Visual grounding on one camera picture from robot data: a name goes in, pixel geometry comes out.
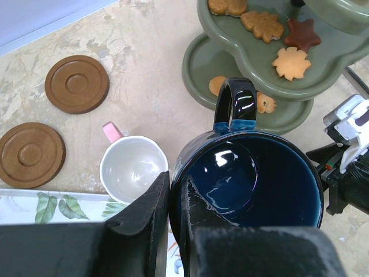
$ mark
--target brown wooden coaster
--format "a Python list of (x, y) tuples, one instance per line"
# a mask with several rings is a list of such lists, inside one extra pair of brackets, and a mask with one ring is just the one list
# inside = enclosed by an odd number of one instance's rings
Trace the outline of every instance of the brown wooden coaster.
[(53, 128), (34, 122), (18, 125), (0, 139), (0, 178), (21, 189), (43, 185), (59, 173), (65, 152)]
[(95, 59), (76, 55), (49, 71), (45, 91), (50, 102), (69, 114), (84, 114), (100, 106), (109, 91), (109, 77)]

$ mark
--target mug rim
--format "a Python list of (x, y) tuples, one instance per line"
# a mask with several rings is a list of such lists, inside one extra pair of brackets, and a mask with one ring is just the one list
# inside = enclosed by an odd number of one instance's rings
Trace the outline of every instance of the mug rim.
[(177, 218), (178, 216), (177, 216), (176, 204), (177, 204), (177, 201), (178, 201), (178, 196), (180, 195), (180, 189), (182, 187), (181, 184), (182, 184), (182, 181), (183, 181), (183, 177), (185, 176), (185, 173), (189, 170), (189, 168), (192, 166), (192, 164), (198, 158), (200, 158), (205, 152), (210, 150), (216, 144), (223, 143), (223, 142), (228, 141), (230, 139), (235, 139), (235, 138), (238, 138), (238, 137), (244, 137), (244, 136), (249, 136), (249, 135), (253, 135), (253, 136), (257, 136), (257, 137), (266, 137), (266, 138), (271, 139), (273, 141), (277, 141), (279, 143), (282, 143), (285, 146), (289, 147), (291, 150), (293, 150), (296, 154), (298, 154), (298, 156), (301, 159), (303, 159), (305, 164), (310, 169), (310, 171), (311, 171), (311, 173), (312, 173), (312, 175), (313, 175), (313, 177), (314, 177), (314, 179), (317, 183), (317, 188), (318, 188), (318, 191), (319, 191), (319, 198), (320, 198), (320, 201), (321, 201), (321, 204), (320, 204), (321, 210), (320, 210), (320, 213), (319, 213), (319, 219), (318, 219), (317, 225), (315, 227), (320, 228), (320, 226), (322, 224), (322, 220), (323, 220), (323, 213), (324, 213), (323, 186), (322, 186), (322, 182), (321, 182), (321, 179), (318, 175), (318, 172), (317, 172), (316, 168), (312, 165), (311, 161), (304, 154), (304, 152), (302, 152), (292, 142), (286, 140), (285, 138), (283, 138), (281, 136), (275, 135), (275, 134), (261, 132), (261, 131), (257, 131), (257, 130), (237, 130), (237, 131), (226, 133), (226, 134), (224, 134), (224, 135), (208, 142), (207, 144), (203, 145), (201, 147), (201, 149), (199, 149), (197, 152), (195, 152), (186, 161), (186, 163), (183, 164), (181, 171), (179, 172), (179, 174), (177, 174), (176, 180), (172, 180), (171, 188), (170, 188), (169, 218), (170, 218), (170, 221), (173, 222), (173, 224), (171, 223), (171, 226), (172, 226), (172, 230), (173, 230), (173, 235), (174, 235), (174, 237), (177, 241), (179, 241), (179, 239), (180, 239), (180, 230), (181, 230), (180, 222), (181, 222), (181, 220)]
[(166, 157), (166, 155), (164, 154), (164, 151), (160, 148), (160, 146), (153, 141), (152, 139), (145, 137), (145, 136), (127, 136), (127, 137), (121, 137), (119, 140), (114, 141), (112, 144), (109, 145), (109, 147), (105, 150), (105, 153), (100, 161), (100, 165), (99, 165), (99, 177), (100, 177), (100, 182), (103, 184), (105, 190), (107, 191), (107, 193), (109, 194), (109, 196), (111, 198), (113, 198), (115, 201), (120, 202), (122, 204), (126, 204), (129, 205), (132, 202), (134, 202), (136, 199), (133, 199), (131, 197), (127, 197), (130, 199), (130, 201), (124, 201), (122, 199), (119, 199), (119, 197), (116, 197), (115, 193), (111, 191), (111, 189), (108, 187), (108, 185), (106, 185), (104, 179), (103, 179), (103, 164), (106, 161), (106, 157), (108, 155), (109, 152), (111, 152), (111, 150), (113, 148), (115, 148), (119, 143), (126, 141), (126, 140), (135, 140), (135, 139), (139, 139), (139, 140), (144, 140), (147, 141), (149, 143), (151, 143), (153, 146), (155, 146), (155, 148), (158, 150), (158, 153), (160, 154), (160, 156), (163, 158), (164, 161), (164, 165), (165, 165), (165, 171), (168, 171), (168, 159)]

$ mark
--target white mug with pink handle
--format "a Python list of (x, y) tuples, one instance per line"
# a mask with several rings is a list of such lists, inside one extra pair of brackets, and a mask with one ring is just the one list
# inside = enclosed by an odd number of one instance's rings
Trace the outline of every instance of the white mug with pink handle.
[(114, 200), (131, 204), (161, 172), (168, 170), (167, 157), (153, 140), (124, 137), (112, 122), (106, 123), (103, 130), (111, 145), (100, 163), (100, 180)]

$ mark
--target beige marble surface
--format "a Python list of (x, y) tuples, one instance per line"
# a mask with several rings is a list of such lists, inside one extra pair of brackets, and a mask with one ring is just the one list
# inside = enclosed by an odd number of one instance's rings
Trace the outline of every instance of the beige marble surface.
[[(98, 167), (109, 146), (101, 130), (108, 121), (157, 141), (170, 168), (190, 139), (211, 129), (213, 111), (192, 99), (181, 78), (185, 49), (202, 32), (195, 6), (195, 0), (122, 0), (0, 57), (0, 136), (20, 123), (43, 122), (67, 146), (63, 169), (41, 189), (105, 192)], [(105, 102), (83, 115), (61, 112), (44, 93), (48, 70), (75, 54), (99, 60), (111, 80)], [(367, 57), (353, 68), (369, 83), (368, 65)], [(322, 118), (353, 93), (340, 77), (315, 99), (306, 122), (284, 137), (303, 151), (330, 143)], [(0, 181), (0, 188), (8, 186)], [(342, 215), (325, 214), (322, 230), (349, 276), (369, 276), (369, 216), (348, 207)]]

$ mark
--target mug handle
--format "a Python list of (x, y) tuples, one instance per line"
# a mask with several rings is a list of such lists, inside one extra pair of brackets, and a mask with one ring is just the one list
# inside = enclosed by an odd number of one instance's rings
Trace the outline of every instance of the mug handle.
[(111, 143), (114, 143), (123, 137), (122, 132), (119, 131), (119, 129), (111, 121), (104, 124), (103, 131)]
[(254, 84), (247, 78), (226, 79), (220, 88), (213, 128), (230, 131), (253, 130), (257, 110), (258, 100)]

